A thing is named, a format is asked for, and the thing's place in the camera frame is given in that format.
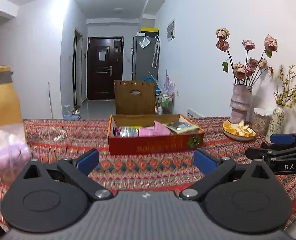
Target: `ceramic vase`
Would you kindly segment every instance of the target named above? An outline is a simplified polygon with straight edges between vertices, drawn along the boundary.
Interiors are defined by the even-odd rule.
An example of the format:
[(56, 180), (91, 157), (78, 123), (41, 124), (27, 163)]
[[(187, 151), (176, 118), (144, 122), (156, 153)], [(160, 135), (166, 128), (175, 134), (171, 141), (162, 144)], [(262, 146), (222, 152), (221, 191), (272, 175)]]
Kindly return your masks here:
[(252, 88), (245, 85), (233, 85), (233, 92), (230, 106), (232, 112), (229, 121), (231, 123), (240, 123), (246, 120), (247, 111), (251, 109)]
[(266, 141), (270, 143), (270, 136), (272, 134), (281, 134), (282, 125), (285, 119), (284, 107), (277, 105), (276, 109), (272, 113), (272, 117), (269, 123)]

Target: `purple bag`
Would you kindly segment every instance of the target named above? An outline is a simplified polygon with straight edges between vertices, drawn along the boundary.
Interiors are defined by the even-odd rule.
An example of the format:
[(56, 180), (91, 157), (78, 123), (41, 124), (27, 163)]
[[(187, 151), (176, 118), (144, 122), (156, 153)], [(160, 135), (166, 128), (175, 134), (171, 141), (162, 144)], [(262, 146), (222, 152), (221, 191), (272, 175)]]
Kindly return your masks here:
[(0, 127), (0, 177), (10, 186), (32, 158), (23, 124)]

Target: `red patterned tablecloth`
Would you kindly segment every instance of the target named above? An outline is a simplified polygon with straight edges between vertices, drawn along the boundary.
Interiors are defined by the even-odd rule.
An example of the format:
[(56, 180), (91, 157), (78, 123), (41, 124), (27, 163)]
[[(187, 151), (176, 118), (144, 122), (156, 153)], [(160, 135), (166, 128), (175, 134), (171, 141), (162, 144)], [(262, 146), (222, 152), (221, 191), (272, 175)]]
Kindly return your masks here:
[[(248, 143), (227, 138), (222, 123), (227, 117), (196, 118), (193, 121), (205, 131), (203, 147), (213, 156), (228, 156), (238, 163), (249, 163), (248, 147), (260, 147), (263, 137)], [(63, 157), (76, 158), (91, 148), (100, 152), (100, 164), (89, 175), (104, 187), (116, 192), (127, 190), (174, 190), (179, 192), (204, 175), (192, 165), (193, 151), (134, 156), (110, 156), (107, 140), (108, 120), (28, 120), (24, 123), (29, 145), (36, 158), (53, 162)], [(52, 127), (67, 131), (67, 138), (58, 143), (45, 143), (40, 132)], [(293, 201), (293, 212), (287, 227), (296, 219), (296, 175), (277, 176)], [(0, 182), (0, 202), (7, 187)], [(6, 228), (0, 213), (0, 224)]]

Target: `gray refrigerator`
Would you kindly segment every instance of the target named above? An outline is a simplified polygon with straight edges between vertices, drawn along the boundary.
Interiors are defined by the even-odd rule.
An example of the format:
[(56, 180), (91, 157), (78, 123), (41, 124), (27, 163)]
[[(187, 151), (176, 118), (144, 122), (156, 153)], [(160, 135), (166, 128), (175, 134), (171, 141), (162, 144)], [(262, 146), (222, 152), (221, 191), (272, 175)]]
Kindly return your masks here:
[(132, 54), (132, 80), (143, 80), (146, 77), (151, 77), (149, 72), (155, 79), (158, 79), (158, 62), (157, 68), (155, 67), (156, 64), (154, 64), (152, 68), (153, 54), (155, 53), (157, 38), (150, 38), (151, 42), (145, 48), (142, 48), (139, 43), (143, 41), (144, 38), (145, 37), (142, 36), (134, 36)]

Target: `wooden chair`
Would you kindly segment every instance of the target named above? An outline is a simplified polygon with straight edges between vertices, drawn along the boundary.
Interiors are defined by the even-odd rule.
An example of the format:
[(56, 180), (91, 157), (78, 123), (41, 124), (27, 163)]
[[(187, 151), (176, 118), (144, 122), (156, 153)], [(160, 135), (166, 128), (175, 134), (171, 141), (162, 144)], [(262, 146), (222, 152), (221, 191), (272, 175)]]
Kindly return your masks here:
[(155, 114), (156, 83), (115, 80), (116, 114)]

